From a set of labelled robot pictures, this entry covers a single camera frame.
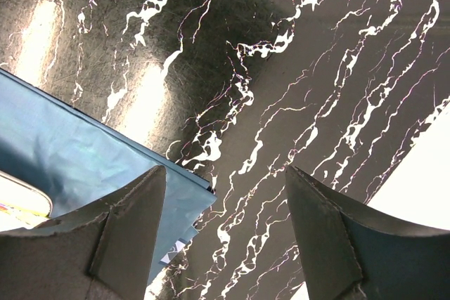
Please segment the white rectangular plate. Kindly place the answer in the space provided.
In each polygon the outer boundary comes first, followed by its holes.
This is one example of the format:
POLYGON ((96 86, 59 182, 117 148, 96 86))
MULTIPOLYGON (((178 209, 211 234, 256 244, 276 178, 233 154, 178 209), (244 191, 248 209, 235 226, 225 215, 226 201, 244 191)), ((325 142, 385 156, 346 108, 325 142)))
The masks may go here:
POLYGON ((1 232, 35 228, 50 219, 52 209, 48 195, 1 172, 1 232))

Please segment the blue cloth placemat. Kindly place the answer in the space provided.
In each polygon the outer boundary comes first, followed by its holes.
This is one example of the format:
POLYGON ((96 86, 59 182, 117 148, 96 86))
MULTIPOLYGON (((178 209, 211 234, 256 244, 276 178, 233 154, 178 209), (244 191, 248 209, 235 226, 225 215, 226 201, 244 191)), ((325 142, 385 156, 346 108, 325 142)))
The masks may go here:
POLYGON ((195 220, 216 200, 210 183, 1 72, 1 170, 46 193, 53 216, 104 197, 156 166, 166 169, 166 191, 150 280, 196 236, 195 220))

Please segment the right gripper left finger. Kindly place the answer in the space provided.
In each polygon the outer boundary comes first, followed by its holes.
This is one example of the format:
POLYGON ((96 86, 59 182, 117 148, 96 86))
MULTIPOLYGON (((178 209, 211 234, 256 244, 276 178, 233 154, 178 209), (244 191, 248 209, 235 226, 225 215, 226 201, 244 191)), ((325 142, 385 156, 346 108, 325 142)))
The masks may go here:
POLYGON ((143 299, 166 189, 156 166, 77 210, 1 233, 2 299, 143 299))

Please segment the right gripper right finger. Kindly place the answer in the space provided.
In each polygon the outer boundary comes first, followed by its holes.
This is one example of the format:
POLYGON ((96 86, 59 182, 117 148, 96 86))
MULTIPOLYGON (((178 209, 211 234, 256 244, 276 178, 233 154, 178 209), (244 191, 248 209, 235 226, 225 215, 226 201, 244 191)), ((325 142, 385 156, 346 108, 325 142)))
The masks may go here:
POLYGON ((449 231, 382 213, 297 167, 285 191, 310 299, 449 298, 449 231))

